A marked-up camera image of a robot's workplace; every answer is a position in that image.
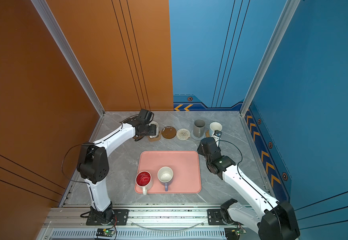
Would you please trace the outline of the paw shaped cork coaster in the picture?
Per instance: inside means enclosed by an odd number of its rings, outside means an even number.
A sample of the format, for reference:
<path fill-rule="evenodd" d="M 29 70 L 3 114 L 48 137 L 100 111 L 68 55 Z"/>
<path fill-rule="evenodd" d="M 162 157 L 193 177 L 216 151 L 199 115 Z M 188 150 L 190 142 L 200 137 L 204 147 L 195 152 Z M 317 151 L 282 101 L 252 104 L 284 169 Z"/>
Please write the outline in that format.
<path fill-rule="evenodd" d="M 159 131 L 159 133 L 156 137 L 153 138 L 152 136 L 149 136 L 148 140 L 150 142 L 156 142 L 156 141 L 159 141 L 161 139 L 161 137 L 162 137 L 162 134 L 161 134 L 161 131 Z"/>

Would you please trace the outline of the dark brown rimmed coaster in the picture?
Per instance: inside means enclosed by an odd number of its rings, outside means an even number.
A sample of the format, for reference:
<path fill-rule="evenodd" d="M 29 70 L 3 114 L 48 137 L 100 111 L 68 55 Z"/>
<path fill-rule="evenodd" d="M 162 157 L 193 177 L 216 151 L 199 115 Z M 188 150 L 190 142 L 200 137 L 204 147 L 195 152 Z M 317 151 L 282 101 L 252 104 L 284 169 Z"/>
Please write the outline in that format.
<path fill-rule="evenodd" d="M 165 139 L 173 139 L 174 137 L 176 137 L 176 133 L 177 133 L 176 128 L 172 126 L 164 127 L 162 130 L 162 136 Z"/>

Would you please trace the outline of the blue grey woven coaster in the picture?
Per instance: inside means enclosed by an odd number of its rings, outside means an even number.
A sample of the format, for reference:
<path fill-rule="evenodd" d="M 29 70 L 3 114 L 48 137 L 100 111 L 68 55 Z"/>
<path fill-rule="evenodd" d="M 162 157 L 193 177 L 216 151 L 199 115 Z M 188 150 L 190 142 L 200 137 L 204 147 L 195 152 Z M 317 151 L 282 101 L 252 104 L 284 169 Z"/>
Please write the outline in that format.
<path fill-rule="evenodd" d="M 204 139 L 206 137 L 205 134 L 203 134 L 201 137 L 196 137 L 193 132 L 190 133 L 191 137 L 194 139 L 194 140 L 197 140 L 197 141 L 201 141 L 202 139 Z"/>

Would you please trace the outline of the light blue mug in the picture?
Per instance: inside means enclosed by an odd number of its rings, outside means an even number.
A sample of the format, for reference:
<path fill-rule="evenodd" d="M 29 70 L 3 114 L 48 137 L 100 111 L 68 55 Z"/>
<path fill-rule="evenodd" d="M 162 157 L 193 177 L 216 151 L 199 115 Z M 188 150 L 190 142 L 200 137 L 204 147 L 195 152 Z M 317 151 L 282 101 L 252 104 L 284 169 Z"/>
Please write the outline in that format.
<path fill-rule="evenodd" d="M 210 135 L 212 135 L 212 132 L 215 130 L 222 131 L 222 124 L 220 124 L 219 122 L 212 122 L 209 125 L 209 130 L 210 130 Z"/>

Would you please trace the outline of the grey green mug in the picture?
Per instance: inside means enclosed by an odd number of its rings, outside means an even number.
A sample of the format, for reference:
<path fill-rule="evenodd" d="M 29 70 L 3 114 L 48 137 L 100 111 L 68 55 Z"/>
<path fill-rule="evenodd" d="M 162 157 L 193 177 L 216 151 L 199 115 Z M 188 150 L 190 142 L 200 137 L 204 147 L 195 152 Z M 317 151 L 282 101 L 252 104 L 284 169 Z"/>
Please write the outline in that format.
<path fill-rule="evenodd" d="M 195 120 L 193 125 L 193 136 L 196 139 L 201 139 L 204 136 L 205 131 L 205 121 L 204 120 Z"/>

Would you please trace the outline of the white woven round coaster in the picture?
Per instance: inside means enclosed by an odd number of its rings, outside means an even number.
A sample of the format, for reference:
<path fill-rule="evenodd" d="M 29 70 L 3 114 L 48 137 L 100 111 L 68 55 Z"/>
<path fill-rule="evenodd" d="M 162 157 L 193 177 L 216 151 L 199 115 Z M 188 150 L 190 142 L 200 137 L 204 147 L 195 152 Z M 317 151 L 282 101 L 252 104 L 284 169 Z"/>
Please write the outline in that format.
<path fill-rule="evenodd" d="M 186 141 L 191 137 L 191 133 L 187 129 L 180 129 L 177 130 L 176 137 L 181 141 Z"/>

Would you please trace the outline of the purple mug white inside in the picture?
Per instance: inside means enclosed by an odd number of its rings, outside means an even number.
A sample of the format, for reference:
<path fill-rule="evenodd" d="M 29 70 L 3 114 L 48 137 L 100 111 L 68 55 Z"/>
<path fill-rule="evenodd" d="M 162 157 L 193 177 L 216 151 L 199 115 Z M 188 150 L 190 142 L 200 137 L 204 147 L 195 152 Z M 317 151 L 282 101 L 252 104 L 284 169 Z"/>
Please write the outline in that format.
<path fill-rule="evenodd" d="M 157 174 L 158 180 L 164 186 L 165 191 L 169 191 L 169 185 L 173 181 L 174 171 L 170 167 L 162 167 Z"/>

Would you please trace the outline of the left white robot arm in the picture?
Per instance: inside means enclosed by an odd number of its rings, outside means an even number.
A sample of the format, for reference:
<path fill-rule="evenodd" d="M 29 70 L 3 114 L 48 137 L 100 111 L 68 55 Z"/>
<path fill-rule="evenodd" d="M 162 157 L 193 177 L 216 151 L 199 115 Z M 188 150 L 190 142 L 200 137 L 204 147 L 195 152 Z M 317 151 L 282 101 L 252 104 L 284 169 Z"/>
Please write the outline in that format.
<path fill-rule="evenodd" d="M 121 121 L 120 126 L 105 137 L 81 145 L 77 171 L 88 186 L 91 197 L 89 219 L 94 223 L 107 225 L 115 218 L 106 184 L 109 155 L 129 139 L 137 142 L 145 136 L 155 136 L 158 130 L 152 125 L 154 115 L 142 109 L 137 115 Z"/>

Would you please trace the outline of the red inside white mug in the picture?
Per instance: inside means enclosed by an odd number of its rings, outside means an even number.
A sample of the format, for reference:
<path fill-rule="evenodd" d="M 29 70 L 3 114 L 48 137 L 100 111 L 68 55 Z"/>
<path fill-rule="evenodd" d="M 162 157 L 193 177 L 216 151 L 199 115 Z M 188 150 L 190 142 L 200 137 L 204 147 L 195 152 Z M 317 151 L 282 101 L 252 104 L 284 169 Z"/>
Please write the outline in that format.
<path fill-rule="evenodd" d="M 141 189 L 143 195 L 147 195 L 148 191 L 154 185 L 151 173 L 148 171 L 138 173 L 136 176 L 136 185 Z"/>

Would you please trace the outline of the circuit board right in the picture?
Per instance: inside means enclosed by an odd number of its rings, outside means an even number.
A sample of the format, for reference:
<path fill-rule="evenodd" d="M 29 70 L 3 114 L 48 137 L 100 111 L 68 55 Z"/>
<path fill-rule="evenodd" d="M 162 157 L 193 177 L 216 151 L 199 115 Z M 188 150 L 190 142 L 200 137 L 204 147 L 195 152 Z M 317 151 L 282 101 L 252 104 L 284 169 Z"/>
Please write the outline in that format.
<path fill-rule="evenodd" d="M 224 228 L 224 232 L 227 240 L 240 240 L 247 233 L 244 228 Z"/>

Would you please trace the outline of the green circuit board left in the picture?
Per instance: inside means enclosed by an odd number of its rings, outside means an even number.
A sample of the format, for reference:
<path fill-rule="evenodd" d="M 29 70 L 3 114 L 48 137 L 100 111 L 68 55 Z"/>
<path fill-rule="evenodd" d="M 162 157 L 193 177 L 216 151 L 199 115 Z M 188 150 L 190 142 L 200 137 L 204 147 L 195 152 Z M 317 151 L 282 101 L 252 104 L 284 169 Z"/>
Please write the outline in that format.
<path fill-rule="evenodd" d="M 101 229 L 98 228 L 96 232 L 96 240 L 115 240 L 117 237 L 117 231 L 115 229 Z"/>

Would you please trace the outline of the aluminium front rail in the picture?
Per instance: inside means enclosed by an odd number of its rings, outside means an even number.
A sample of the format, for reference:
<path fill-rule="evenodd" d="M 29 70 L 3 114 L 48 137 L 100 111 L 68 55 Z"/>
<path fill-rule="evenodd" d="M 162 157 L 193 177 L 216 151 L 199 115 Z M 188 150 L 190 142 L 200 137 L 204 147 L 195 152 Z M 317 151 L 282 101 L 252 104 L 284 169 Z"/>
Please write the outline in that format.
<path fill-rule="evenodd" d="M 260 239 L 241 223 L 211 226 L 207 210 L 217 205 L 117 205 L 113 209 L 129 210 L 125 226 L 87 226 L 88 208 L 53 208 L 46 217 L 39 240 L 96 240 L 98 228 L 115 229 L 116 240 L 226 239 L 224 228 L 244 228 L 245 235 Z"/>

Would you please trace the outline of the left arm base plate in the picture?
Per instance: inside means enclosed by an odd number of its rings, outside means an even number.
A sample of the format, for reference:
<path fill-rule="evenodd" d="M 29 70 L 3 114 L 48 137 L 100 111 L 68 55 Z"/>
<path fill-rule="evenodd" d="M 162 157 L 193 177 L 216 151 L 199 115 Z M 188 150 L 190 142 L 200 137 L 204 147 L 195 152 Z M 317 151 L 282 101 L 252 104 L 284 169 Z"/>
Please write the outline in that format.
<path fill-rule="evenodd" d="M 89 213 L 86 221 L 87 226 L 125 226 L 129 217 L 129 210 L 127 209 L 113 209 L 110 213 L 111 219 L 102 218 L 99 214 L 95 214 L 94 211 Z"/>

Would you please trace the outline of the aluminium corner post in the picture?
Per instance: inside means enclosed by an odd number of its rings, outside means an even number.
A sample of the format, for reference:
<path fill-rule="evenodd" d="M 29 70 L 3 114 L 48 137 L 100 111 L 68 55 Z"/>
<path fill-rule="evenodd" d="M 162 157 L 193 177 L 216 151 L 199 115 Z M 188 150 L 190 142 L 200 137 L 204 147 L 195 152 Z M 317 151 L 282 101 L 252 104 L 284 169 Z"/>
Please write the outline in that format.
<path fill-rule="evenodd" d="M 37 13 L 41 17 L 43 23 L 47 27 L 53 40 L 57 44 L 65 60 L 69 64 L 71 70 L 75 74 L 83 90 L 94 106 L 95 110 L 100 117 L 105 115 L 105 109 L 100 102 L 94 88 L 92 87 L 87 75 L 85 74 L 81 64 L 79 63 L 73 49 L 71 48 L 67 38 L 65 37 L 61 27 L 59 26 L 56 18 L 54 17 L 49 5 L 44 0 L 32 0 L 33 6 Z"/>
<path fill-rule="evenodd" d="M 270 41 L 252 80 L 252 83 L 248 89 L 242 107 L 240 109 L 240 115 L 243 117 L 247 113 L 263 79 L 272 62 L 272 59 L 286 33 L 288 26 L 300 4 L 300 0 L 288 0 L 282 10 L 279 20 L 272 33 Z"/>

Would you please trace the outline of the aluminium corner post right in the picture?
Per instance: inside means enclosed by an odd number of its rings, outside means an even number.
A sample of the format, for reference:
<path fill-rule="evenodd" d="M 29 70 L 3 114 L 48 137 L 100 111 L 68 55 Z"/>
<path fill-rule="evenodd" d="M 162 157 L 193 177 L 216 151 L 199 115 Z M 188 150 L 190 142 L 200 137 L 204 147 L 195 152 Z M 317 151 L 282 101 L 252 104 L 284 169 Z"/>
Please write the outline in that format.
<path fill-rule="evenodd" d="M 247 113 L 263 79 L 272 62 L 272 59 L 286 33 L 288 26 L 300 4 L 300 0 L 288 0 L 282 10 L 279 20 L 272 33 L 270 41 L 252 80 L 252 83 L 248 89 L 242 107 L 240 109 L 240 115 L 243 117 Z"/>

